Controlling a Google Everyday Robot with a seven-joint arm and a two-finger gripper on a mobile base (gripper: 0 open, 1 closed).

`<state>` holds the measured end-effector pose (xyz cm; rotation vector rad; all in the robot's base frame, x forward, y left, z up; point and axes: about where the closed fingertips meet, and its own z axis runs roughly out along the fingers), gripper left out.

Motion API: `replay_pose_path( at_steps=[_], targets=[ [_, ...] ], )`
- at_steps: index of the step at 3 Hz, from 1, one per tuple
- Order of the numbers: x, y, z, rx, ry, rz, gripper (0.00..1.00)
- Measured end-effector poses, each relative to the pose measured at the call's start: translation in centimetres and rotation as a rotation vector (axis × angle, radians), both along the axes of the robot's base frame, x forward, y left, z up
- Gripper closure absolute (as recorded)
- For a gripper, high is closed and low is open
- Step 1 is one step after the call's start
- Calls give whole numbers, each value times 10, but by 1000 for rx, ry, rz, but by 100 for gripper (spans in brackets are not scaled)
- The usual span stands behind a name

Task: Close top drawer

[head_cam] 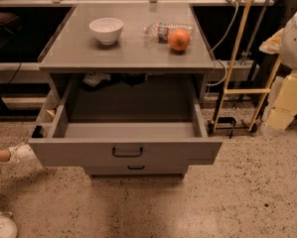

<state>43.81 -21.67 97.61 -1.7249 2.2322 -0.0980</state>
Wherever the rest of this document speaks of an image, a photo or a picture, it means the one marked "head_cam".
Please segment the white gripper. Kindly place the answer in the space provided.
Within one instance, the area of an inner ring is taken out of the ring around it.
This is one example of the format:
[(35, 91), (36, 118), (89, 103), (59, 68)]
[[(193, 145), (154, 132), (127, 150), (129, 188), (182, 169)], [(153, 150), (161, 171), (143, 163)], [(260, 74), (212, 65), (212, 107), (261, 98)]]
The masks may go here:
[(263, 133), (283, 133), (297, 115), (297, 70), (272, 83), (262, 117)]

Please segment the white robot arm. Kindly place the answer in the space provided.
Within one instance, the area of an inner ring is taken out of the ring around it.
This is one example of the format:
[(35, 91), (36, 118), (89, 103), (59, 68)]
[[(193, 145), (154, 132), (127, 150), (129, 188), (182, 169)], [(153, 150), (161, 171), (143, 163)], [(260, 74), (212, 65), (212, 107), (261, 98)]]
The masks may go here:
[(275, 136), (283, 133), (297, 115), (297, 12), (259, 50), (269, 55), (279, 54), (281, 63), (291, 69), (285, 78), (275, 78), (262, 117), (261, 132)]

